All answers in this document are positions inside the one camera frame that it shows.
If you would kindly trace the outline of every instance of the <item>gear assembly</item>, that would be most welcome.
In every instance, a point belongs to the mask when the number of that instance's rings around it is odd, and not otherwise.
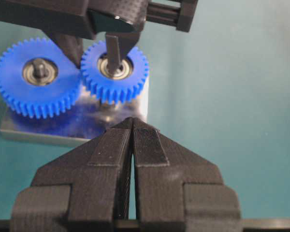
[[[189,32],[197,0],[172,1],[178,6],[0,0],[0,21],[41,29],[50,39],[16,42],[0,57],[0,94],[8,106],[2,135],[75,146],[129,116],[147,121],[150,68],[136,44],[146,21]],[[82,39],[100,32],[105,42],[84,52]]]
[[[146,21],[189,32],[198,0],[0,0],[0,21],[41,29],[0,57],[5,138],[77,146],[39,168],[0,231],[241,232],[218,167],[148,124]],[[82,39],[105,42],[83,51]],[[128,220],[134,156],[137,219]]]

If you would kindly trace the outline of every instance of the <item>blue gear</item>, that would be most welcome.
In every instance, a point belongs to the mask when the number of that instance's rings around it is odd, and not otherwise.
[[[23,78],[23,67],[34,58],[56,64],[58,75],[52,83],[35,86]],[[80,71],[46,38],[14,44],[0,57],[0,94],[13,111],[23,116],[39,119],[65,112],[77,100],[80,85]]]
[[[133,64],[133,72],[130,76],[121,80],[112,80],[105,77],[99,71],[97,63],[99,58],[106,54],[106,44],[100,41],[93,44],[83,55],[81,71],[86,89],[91,94],[96,94],[102,103],[117,104],[135,99],[143,90],[143,86],[149,74],[147,58],[137,47],[133,48],[128,58]]]

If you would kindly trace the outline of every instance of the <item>teal background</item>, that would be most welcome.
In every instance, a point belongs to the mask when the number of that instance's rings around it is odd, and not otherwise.
[[[0,54],[36,36],[0,22]],[[148,122],[217,164],[243,217],[290,217],[290,0],[199,0],[189,34],[147,23],[138,45],[151,67]],[[0,120],[3,110],[0,98]],[[0,219],[69,150],[0,136]]]

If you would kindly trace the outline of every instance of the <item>gear tooth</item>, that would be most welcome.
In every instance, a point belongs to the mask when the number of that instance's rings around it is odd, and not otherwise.
[[[32,105],[26,105],[26,109],[30,118],[34,117],[34,109]]]
[[[97,94],[97,87],[98,87],[98,84],[92,84],[91,85],[91,92],[93,93],[93,94]]]
[[[64,100],[61,100],[61,101],[59,102],[59,107],[60,107],[60,111],[61,111],[61,112],[63,112],[63,113],[66,112],[66,104],[65,104]]]
[[[15,99],[13,99],[12,104],[13,104],[13,106],[18,114],[22,113],[20,106],[19,106],[19,101],[16,101]]]
[[[97,99],[101,99],[102,94],[103,94],[103,88],[102,87],[98,87],[98,85],[97,85],[97,91],[96,91],[95,94],[97,96]]]
[[[50,117],[54,117],[54,107],[53,107],[53,104],[48,104],[48,105],[46,105],[46,107],[47,107],[48,115]]]
[[[60,106],[58,102],[54,103],[54,111],[57,116],[60,114]]]
[[[12,98],[9,96],[8,99],[7,99],[7,101],[8,101],[8,103],[9,103],[9,105],[11,106],[11,108],[17,111],[17,109],[15,108],[14,99],[12,99]]]
[[[86,83],[86,90],[87,91],[90,91],[91,93],[93,92],[93,89],[94,89],[94,85],[92,83],[92,81],[88,81],[88,82],[85,82]]]
[[[112,96],[111,96],[111,99],[112,99],[112,101],[111,101],[111,102],[113,102],[113,101],[114,101],[114,103],[115,103],[115,104],[118,104],[118,101],[119,101],[119,96],[118,96],[118,94],[117,94],[117,91],[116,91],[116,90],[114,90],[114,91],[113,91],[113,93],[112,93]]]
[[[126,95],[126,100],[130,102],[131,99],[132,99],[132,92],[131,92],[131,90],[128,88],[127,95]]]
[[[46,119],[47,118],[47,108],[44,105],[41,105],[40,109],[41,109],[42,118]]]
[[[137,94],[139,95],[141,92],[142,92],[142,90],[143,90],[143,84],[141,84],[141,83],[138,83],[138,92],[137,92]]]
[[[121,101],[121,103],[125,103],[126,93],[123,90],[120,92],[119,100]]]
[[[35,117],[37,119],[40,119],[41,118],[41,110],[40,110],[39,106],[35,105],[33,107],[33,110],[34,110]]]
[[[81,94],[81,88],[78,86],[76,90],[73,90],[72,94],[73,94],[72,105],[75,105],[76,101],[78,100]]]
[[[26,105],[24,103],[20,103],[19,106],[20,106],[20,110],[21,110],[23,116],[27,116],[28,115],[28,111],[26,109]]]
[[[5,91],[2,93],[2,96],[7,101],[8,101],[8,98],[10,97]]]
[[[6,100],[11,103],[13,98],[7,94]]]
[[[86,88],[86,91],[89,91],[90,89],[89,89],[89,84],[90,83],[88,83],[87,81],[86,81],[86,79],[82,76],[82,83],[83,83],[83,86],[85,86],[85,88]]]
[[[84,79],[85,79],[85,81],[86,81],[87,83],[91,83],[91,82],[92,82],[90,76],[84,77]]]
[[[138,88],[136,86],[133,86],[133,92],[132,92],[132,98],[136,98],[138,95]]]
[[[72,93],[70,93],[71,106],[75,104],[75,96],[76,96],[75,91],[72,91]]]
[[[102,102],[106,102],[107,100],[110,100],[110,90],[105,90],[102,93]]]
[[[8,106],[11,108],[12,111],[15,111],[15,108],[14,108],[13,105],[9,105],[9,104],[8,104]]]
[[[71,109],[71,99],[69,96],[66,97],[65,103],[66,103],[67,109],[70,110]]]
[[[84,85],[86,87],[87,91],[90,91],[91,88],[91,81],[86,81],[86,79],[84,79]]]
[[[6,92],[5,92],[5,90],[2,87],[0,88],[0,94],[3,95],[3,96],[6,95]]]
[[[87,71],[83,71],[83,77],[88,77],[89,76],[89,73]]]
[[[5,91],[4,91],[3,87],[0,85],[0,94],[3,95],[4,92],[5,92]]]

